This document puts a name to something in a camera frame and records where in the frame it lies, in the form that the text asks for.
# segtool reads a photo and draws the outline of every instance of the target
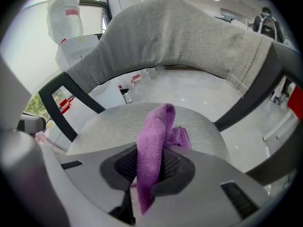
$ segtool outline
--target pink object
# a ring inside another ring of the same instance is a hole
[[[37,141],[38,143],[39,142],[43,143],[46,140],[47,140],[47,137],[44,135],[44,133],[42,131],[35,134],[35,141]]]
[[[151,189],[158,182],[164,143],[191,149],[187,132],[182,127],[172,128],[175,107],[162,104],[153,109],[137,137],[137,191],[141,213],[152,204]]]

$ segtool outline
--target black vent grille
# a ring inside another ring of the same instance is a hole
[[[114,169],[122,177],[132,182],[137,176],[137,149],[117,160]]]
[[[233,182],[221,184],[221,188],[232,202],[242,219],[247,218],[258,210],[258,207],[243,192],[243,190]]]
[[[61,166],[62,166],[63,170],[66,170],[66,169],[69,169],[69,168],[73,168],[75,166],[80,166],[82,164],[83,163],[80,162],[80,161],[72,161],[72,162],[61,164]]]
[[[159,182],[174,176],[179,169],[179,160],[177,157],[162,151],[162,162],[159,174]]]

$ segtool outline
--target black slot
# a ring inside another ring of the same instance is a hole
[[[69,169],[69,168],[73,168],[75,166],[80,166],[82,164],[83,163],[80,162],[80,161],[72,161],[72,162],[61,164],[61,166],[62,166],[63,170],[66,170],[66,169]]]
[[[247,218],[258,210],[258,207],[236,183],[224,183],[221,184],[221,188],[242,219]]]
[[[128,91],[129,91],[128,88],[120,89],[120,93],[121,93],[122,95],[124,95],[124,94],[127,93]]]

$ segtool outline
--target white bucket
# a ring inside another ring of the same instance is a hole
[[[56,44],[83,35],[79,1],[50,0],[48,2],[48,35]]]

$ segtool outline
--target tree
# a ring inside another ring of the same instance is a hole
[[[64,99],[63,97],[64,93],[60,89],[53,94],[53,98],[57,105]],[[50,117],[38,93],[29,101],[24,111],[42,116],[46,120]]]

